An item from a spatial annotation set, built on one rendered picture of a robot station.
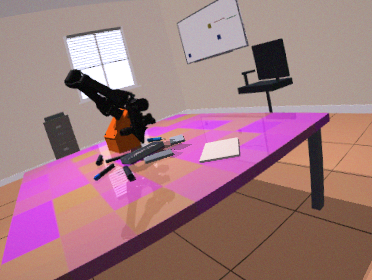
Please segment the white flat rectangular slab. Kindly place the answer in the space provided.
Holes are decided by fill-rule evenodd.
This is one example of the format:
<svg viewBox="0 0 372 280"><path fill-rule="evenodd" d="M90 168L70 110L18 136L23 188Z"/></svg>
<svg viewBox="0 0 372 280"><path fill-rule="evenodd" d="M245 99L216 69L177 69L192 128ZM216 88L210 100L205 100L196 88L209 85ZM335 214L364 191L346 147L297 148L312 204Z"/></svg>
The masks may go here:
<svg viewBox="0 0 372 280"><path fill-rule="evenodd" d="M205 143L199 162L239 157L238 137Z"/></svg>

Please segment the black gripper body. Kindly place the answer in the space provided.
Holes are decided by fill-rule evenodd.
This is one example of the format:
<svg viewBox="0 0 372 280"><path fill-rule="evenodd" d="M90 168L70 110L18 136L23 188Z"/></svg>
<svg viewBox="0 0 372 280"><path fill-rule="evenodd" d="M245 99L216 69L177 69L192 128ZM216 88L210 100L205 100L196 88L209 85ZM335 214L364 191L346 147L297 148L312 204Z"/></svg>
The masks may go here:
<svg viewBox="0 0 372 280"><path fill-rule="evenodd" d="M120 134L121 134L121 136L127 136L127 135L130 135L130 134L132 134L133 132L138 132L138 131L140 131L140 129L143 129L143 128L146 127L146 126L142 126L142 125L139 125L139 124L138 124L137 126L135 126L135 124L134 124L134 115L139 116L140 113L143 114L143 112L140 112L140 111L139 111L139 112L136 112L136 113L133 113L133 114L128 114L128 117L127 117L127 118L130 119L130 122L131 122L130 126L132 126L132 127L125 127L125 128L123 128L123 129L121 129L121 130L120 130ZM150 123L151 123L151 124L156 123L155 119L152 118L152 120L150 120Z"/></svg>

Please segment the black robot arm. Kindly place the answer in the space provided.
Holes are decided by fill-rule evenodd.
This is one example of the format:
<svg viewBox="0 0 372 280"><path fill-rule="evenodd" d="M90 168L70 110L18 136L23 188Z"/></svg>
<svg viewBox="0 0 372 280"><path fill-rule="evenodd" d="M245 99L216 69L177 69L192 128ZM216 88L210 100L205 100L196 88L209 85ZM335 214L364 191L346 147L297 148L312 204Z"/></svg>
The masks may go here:
<svg viewBox="0 0 372 280"><path fill-rule="evenodd" d="M65 86L67 85L72 89L77 88L90 100L92 99L96 103L98 110L104 116L108 117L111 115L117 121L120 120L125 110L127 110L128 114L133 114L139 111L145 111L149 108L147 99L135 99L133 92L109 88L105 86L105 84L94 80L94 78L90 78L90 75L84 74L78 69L71 69L64 81ZM119 108L124 110L120 110ZM139 116L134 115L135 126L138 124L146 126L151 124L150 120L152 120L151 113L147 113L147 115L140 113Z"/></svg>

